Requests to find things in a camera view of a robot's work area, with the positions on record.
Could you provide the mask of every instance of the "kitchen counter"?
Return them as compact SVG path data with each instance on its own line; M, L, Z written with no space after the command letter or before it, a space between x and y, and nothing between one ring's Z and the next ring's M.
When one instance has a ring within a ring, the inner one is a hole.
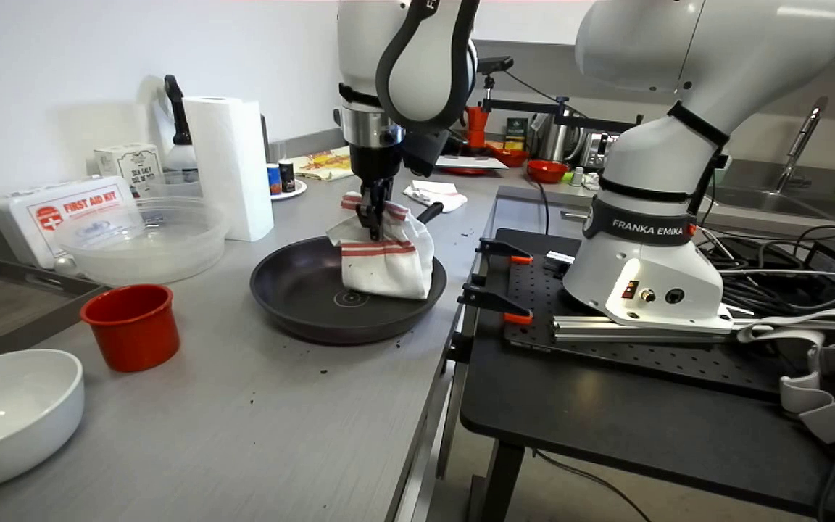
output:
M429 224L448 289L402 340L300 341L274 330L249 295L249 273L265 254L349 217L339 198L359 188L349 178L312 180L309 195L277 204L265 241L230 243L216 270L171 285L183 347L165 365L107 372L88 325L41 341L81 357L88 412L55 457L0 484L0 522L393 518L496 195L541 198L519 170L436 180L455 182L471 204ZM591 195L554 185L552 198L584 209ZM718 209L712 224L742 214Z

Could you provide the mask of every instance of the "paper towel roll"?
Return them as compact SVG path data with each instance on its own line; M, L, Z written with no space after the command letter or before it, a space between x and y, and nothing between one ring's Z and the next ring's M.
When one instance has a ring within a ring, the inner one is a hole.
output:
M258 241L274 230L262 109L244 99L187 99L204 195L230 209L228 237Z

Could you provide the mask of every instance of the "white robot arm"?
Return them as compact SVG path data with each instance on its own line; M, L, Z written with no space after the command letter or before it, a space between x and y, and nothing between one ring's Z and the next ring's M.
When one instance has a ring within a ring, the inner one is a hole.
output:
M374 237L402 157L432 166L465 109L475 8L339 0L342 131ZM616 321L734 330L723 279L690 243L706 175L742 118L835 60L835 0L596 0L575 57L584 75L681 102L616 143L564 288Z
M736 330L690 243L696 204L728 133L835 60L835 0L597 0L575 57L584 75L681 102L616 143L564 288L616 321Z
M402 160L429 175L475 80L480 0L339 0L339 124L364 180L359 224L380 237Z

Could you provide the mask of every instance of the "white cloth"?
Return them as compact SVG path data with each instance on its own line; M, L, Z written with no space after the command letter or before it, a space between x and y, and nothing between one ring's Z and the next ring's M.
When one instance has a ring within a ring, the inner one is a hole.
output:
M329 233L339 247L342 285L359 292L426 299L432 288L436 241L426 227L397 204L386 204L383 241L371 241L359 217Z
M455 211L458 205L467 204L465 195L458 195L458 188L454 182L432 182L432 180L413 180L406 188L406 198L432 205L432 204L445 204L445 211Z

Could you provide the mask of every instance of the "cable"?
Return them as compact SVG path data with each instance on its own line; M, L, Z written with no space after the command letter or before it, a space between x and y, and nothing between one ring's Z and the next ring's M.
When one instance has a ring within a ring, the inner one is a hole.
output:
M835 279L835 270L719 270L719 275L745 275L745 273L760 273L760 275L823 275Z
M826 299L826 302L819 302L819 304L790 304L794 308L799 312L816 312L816 310L823 310L823 308L835 308L835 299Z
M513 80L519 80L522 86L528 86L528 91L541 92L544 99L548 99L548 102L554 102L554 105L567 105L567 99L561 99L561 95L552 95L552 92L545 92L545 91L541 91L541 86L528 85L525 79L519 79L519 75L518 75L518 73L512 73L512 70L506 70L506 75L512 75Z
M709 230L700 230L700 233L702 233L706 241L712 241L723 254L728 254L728 260L732 260L734 266L742 266L741 259L736 259L718 234L712 234Z
M581 468L573 468L573 463L567 463L567 462L558 462L558 457L552 457L548 453L544 453L544 450L536 450L533 446L533 456L541 456L544 462L548 462L548 463L554 463L554 468L561 468L561 469L567 469L567 472L575 472L575 476L584 476L584 479L589 479L589 481L597 481L597 484L603 484L603 486L609 486L616 495L622 495L645 522L649 522L649 515L647 515L647 510L641 510L641 505L638 502L632 502L622 486L616 486L613 481L607 481L607 479L602 479L602 476L596 476L596 472L587 472L587 469L581 469Z
M725 302L734 308L755 310L760 315L786 315L794 312L786 299L768 292L765 288L749 288L749 285L728 285Z
M826 224L826 227L810 227L810 230L803 230L803 233L794 237L793 254L799 259L800 243L803 243L810 234L822 233L822 230L835 230L835 227Z
M819 522L826 518L826 502L831 502L834 486L835 486L835 457L834 457L834 468L831 468L831 472L823 476L823 484L822 484L822 491L819 491L819 505L816 505Z
M793 243L793 241L764 241L760 243L760 254L757 254L760 270L765 270L765 252L774 249L774 247L784 247L784 243Z
M536 182L541 188L541 204L544 204L544 237L552 237L552 201L545 198L544 182Z
M709 209L706 209L700 227L709 224L709 217L712 217L712 211L713 211L713 204L718 204L718 180L709 182Z

